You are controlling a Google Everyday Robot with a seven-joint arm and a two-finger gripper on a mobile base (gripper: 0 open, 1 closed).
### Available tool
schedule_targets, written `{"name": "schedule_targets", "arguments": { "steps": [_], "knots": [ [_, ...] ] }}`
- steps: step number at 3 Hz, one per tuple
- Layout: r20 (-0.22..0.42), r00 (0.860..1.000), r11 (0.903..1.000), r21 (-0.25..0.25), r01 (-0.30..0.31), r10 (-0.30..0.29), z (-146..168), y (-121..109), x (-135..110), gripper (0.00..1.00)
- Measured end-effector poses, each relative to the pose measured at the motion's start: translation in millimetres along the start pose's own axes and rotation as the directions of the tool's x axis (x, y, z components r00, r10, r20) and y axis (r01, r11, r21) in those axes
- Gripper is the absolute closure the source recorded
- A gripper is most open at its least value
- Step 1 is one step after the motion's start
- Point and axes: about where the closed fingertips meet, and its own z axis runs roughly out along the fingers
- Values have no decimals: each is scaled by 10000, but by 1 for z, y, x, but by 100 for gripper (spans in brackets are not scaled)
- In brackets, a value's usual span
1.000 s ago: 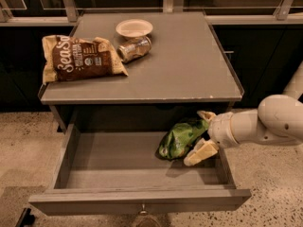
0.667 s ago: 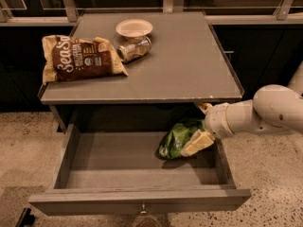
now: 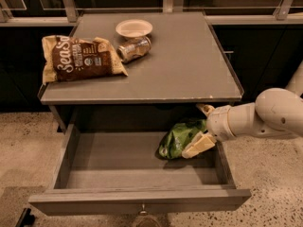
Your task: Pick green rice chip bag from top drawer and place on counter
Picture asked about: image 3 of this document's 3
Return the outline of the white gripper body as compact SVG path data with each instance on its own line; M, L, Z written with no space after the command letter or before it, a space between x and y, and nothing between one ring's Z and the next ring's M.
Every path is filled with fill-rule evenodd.
M228 122L228 113L230 109L231 107L229 105L215 108L207 117L207 131L217 141L224 142L236 138L235 134L231 131Z

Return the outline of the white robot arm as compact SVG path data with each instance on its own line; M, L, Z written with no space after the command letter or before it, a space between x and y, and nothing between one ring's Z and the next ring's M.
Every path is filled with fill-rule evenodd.
M206 116L207 133L197 133L182 151L186 159L215 146L217 142L249 135L256 138L292 139L303 136L303 62L285 89L261 92L253 103L239 106L198 104Z

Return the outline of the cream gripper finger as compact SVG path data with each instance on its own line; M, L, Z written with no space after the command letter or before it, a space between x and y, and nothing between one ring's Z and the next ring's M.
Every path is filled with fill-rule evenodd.
M210 133L198 132L190 143L182 151L182 156L186 159L193 158L194 156L204 151L213 148L216 144L216 139Z
M196 107L206 116L209 117L210 114L215 110L212 105L197 103Z

